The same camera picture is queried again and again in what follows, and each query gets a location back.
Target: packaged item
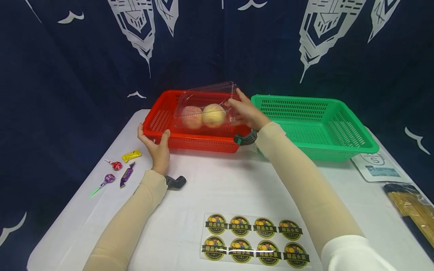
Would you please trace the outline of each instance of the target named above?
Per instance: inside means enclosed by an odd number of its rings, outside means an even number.
[[[433,206],[409,184],[387,184],[383,190],[428,257],[434,261]]]
[[[312,268],[320,265],[312,240],[292,220],[207,213],[201,258],[239,264]]]
[[[138,149],[136,149],[135,151],[132,151],[130,153],[127,153],[125,155],[122,156],[122,159],[124,160],[124,162],[128,162],[129,160],[132,160],[134,158],[137,158],[141,156],[141,153]]]
[[[377,153],[361,153],[351,158],[363,178],[370,183],[411,183],[387,158],[382,150]]]
[[[133,174],[133,167],[135,165],[135,162],[133,162],[132,164],[130,164],[130,167],[127,168],[127,170],[125,171],[124,175],[121,178],[121,184],[120,184],[120,188],[125,186],[125,183],[128,181],[128,179],[130,178],[131,174]]]
[[[183,91],[174,113],[173,127],[191,133],[226,128],[238,113],[226,106],[230,99],[240,100],[237,85],[226,82]]]

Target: person's left hand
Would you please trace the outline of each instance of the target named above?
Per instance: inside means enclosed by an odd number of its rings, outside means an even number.
[[[143,124],[140,123],[137,128],[137,138],[148,148],[152,157],[152,170],[163,176],[166,176],[169,171],[170,153],[168,140],[170,130],[166,130],[161,136],[160,145],[155,144],[152,140],[143,134]]]

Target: white table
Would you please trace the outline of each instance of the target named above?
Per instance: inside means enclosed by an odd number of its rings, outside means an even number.
[[[145,170],[151,167],[150,156],[136,134],[139,122],[148,112],[140,110],[132,116],[33,250],[27,264],[29,271],[77,271],[83,268],[104,228],[134,192]],[[117,183],[109,184],[89,198],[106,174],[113,173],[119,179],[126,168],[124,164],[120,172],[114,172],[103,159],[121,161],[123,154],[137,148],[142,156],[134,160],[134,173],[126,187],[119,189]],[[292,198],[271,164],[250,151],[236,154],[189,150],[171,152],[169,175],[175,178],[183,175],[187,184],[180,191],[167,192],[146,223],[128,269],[287,270],[199,258],[204,213],[226,212],[301,220]],[[381,256],[399,271],[433,270],[432,261],[399,217],[384,194],[382,185],[365,182],[351,161],[318,161],[316,165]],[[220,200],[209,200],[210,191]],[[231,199],[237,199],[239,204],[234,205]],[[311,260],[312,270],[321,270],[314,251]]]

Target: dark blue backdrop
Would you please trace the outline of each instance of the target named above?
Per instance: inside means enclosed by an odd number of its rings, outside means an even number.
[[[169,88],[233,80],[248,95],[340,99],[434,199],[433,158],[404,133],[407,127],[424,136],[424,147],[434,151],[431,1],[402,0],[367,43],[375,1],[366,0],[301,83],[307,1],[256,0],[263,7],[245,10],[239,9],[248,0],[225,1],[224,9],[219,0],[180,1],[173,27],[174,2],[147,2],[155,24],[149,62],[122,33],[116,0],[30,0],[38,17],[25,0],[3,3],[0,228],[17,225],[25,213],[26,219],[0,244],[1,269],[25,270],[37,242],[131,115]],[[160,13],[164,7],[170,12]],[[70,11],[84,18],[58,23]],[[127,98],[135,91],[147,99]]]

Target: green plastic basket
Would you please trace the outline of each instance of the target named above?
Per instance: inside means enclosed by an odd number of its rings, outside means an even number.
[[[255,95],[252,102],[280,124],[310,159],[345,161],[359,153],[379,150],[368,130],[339,100]]]

